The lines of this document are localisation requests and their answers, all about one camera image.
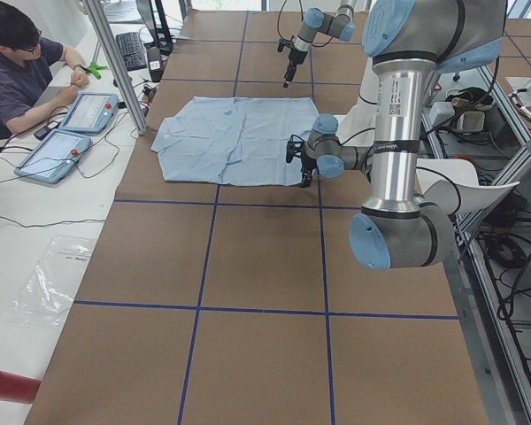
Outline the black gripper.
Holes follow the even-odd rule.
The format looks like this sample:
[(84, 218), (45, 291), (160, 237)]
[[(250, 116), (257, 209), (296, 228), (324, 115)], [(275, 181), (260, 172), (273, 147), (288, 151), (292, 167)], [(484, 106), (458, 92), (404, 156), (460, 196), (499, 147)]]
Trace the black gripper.
[(294, 158), (300, 160), (300, 172), (302, 179), (299, 183), (300, 188), (309, 188), (312, 184), (312, 175), (317, 168), (315, 158), (309, 156), (306, 152), (307, 142), (300, 136), (291, 136), (286, 144), (286, 163), (290, 164)]
[(303, 64), (308, 52), (309, 43), (301, 38), (292, 38), (291, 40), (281, 38), (278, 41), (278, 52), (282, 52), (284, 48), (289, 49), (289, 64), (284, 74), (283, 88), (287, 88), (294, 80), (297, 66)]

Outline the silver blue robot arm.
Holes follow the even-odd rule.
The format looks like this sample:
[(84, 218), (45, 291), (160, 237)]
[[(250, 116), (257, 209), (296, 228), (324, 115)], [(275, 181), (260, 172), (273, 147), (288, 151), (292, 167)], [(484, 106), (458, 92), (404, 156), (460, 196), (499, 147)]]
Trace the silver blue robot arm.
[(359, 170), (371, 193), (349, 226), (357, 261), (372, 269), (427, 267), (454, 245), (447, 212), (415, 190), (419, 131), (428, 91), (439, 73), (485, 66), (502, 48), (504, 1), (379, 1), (369, 11), (362, 48), (377, 78), (373, 144), (348, 146), (337, 119), (320, 115), (307, 138), (291, 136), (287, 160), (336, 178)]
[(353, 23), (356, 1), (341, 1), (335, 15), (330, 15), (319, 8), (310, 8), (302, 17), (301, 26), (295, 36), (283, 37), (279, 32), (278, 52), (289, 50), (289, 64), (284, 74), (283, 88), (294, 80), (297, 67), (302, 65), (314, 44), (317, 34), (349, 42), (355, 33)]

